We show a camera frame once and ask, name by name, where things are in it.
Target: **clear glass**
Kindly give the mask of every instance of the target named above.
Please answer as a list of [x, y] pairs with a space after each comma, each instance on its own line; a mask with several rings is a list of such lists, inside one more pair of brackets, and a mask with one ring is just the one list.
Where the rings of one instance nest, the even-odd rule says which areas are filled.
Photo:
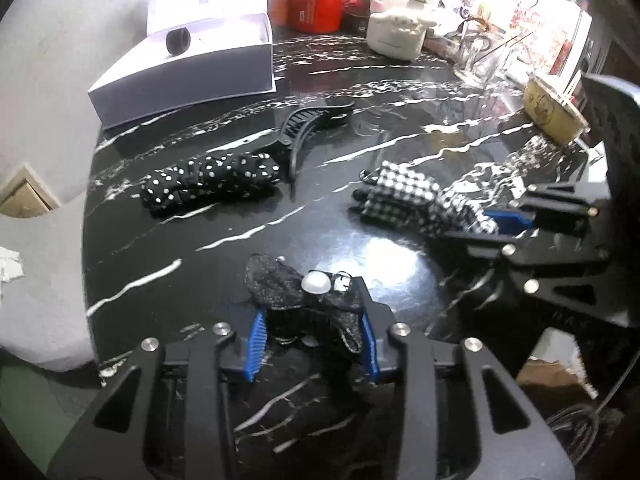
[[466, 22], [453, 72], [469, 86], [484, 88], [509, 57], [513, 41], [508, 39], [499, 30]]

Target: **black and white checkered fabric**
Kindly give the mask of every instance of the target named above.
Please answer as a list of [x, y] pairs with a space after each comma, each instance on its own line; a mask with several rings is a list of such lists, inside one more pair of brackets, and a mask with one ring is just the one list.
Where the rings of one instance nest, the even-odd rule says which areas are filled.
[[389, 161], [380, 174], [354, 197], [362, 215], [397, 228], [415, 229], [430, 237], [451, 230], [496, 234], [498, 225], [482, 208], [452, 190], [441, 190], [432, 178]]

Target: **open white box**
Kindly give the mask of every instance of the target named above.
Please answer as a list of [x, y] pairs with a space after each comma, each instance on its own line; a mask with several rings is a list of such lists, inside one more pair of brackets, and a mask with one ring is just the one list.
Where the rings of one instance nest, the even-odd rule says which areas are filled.
[[[89, 89], [103, 128], [174, 108], [275, 90], [267, 0], [151, 0], [147, 38]], [[169, 30], [189, 49], [171, 56]]]

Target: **black marble countertop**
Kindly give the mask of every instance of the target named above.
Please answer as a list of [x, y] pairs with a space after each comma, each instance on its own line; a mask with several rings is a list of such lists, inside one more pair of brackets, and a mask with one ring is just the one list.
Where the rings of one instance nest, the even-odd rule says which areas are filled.
[[[190, 338], [218, 321], [217, 304], [245, 300], [252, 253], [283, 256], [301, 272], [361, 275], [399, 320], [425, 330], [441, 319], [444, 328], [432, 335], [455, 339], [447, 316], [439, 316], [454, 295], [435, 255], [350, 210], [360, 170], [385, 159], [410, 162], [489, 206], [519, 197], [527, 184], [568, 179], [586, 160], [580, 149], [560, 150], [532, 126], [518, 111], [520, 91], [504, 82], [466, 88], [430, 54], [403, 64], [373, 53], [363, 38], [305, 36], [274, 45], [274, 70], [274, 94], [196, 105], [100, 136], [83, 265], [104, 375], [144, 338]], [[347, 126], [305, 143], [294, 198], [281, 184], [278, 195], [264, 200], [212, 201], [165, 218], [142, 207], [140, 185], [152, 170], [205, 152], [253, 150], [296, 107], [335, 96], [353, 98], [354, 115]], [[385, 397], [385, 389], [361, 394], [340, 378], [343, 370], [332, 374], [331, 364], [300, 348], [270, 346], [265, 361], [254, 385], [232, 401], [245, 477], [270, 478], [265, 470], [370, 476], [363, 471], [378, 466], [383, 452], [372, 435], [385, 434], [388, 421], [372, 423], [364, 414], [384, 405], [375, 398]]]

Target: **black cord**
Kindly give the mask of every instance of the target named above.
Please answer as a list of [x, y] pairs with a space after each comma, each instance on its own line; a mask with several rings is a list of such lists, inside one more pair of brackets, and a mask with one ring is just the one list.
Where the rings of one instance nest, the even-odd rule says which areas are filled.
[[593, 446], [600, 427], [600, 412], [620, 389], [638, 359], [640, 359], [640, 349], [631, 358], [626, 370], [614, 384], [607, 397], [597, 407], [589, 404], [576, 404], [546, 420], [574, 465], [577, 465]]

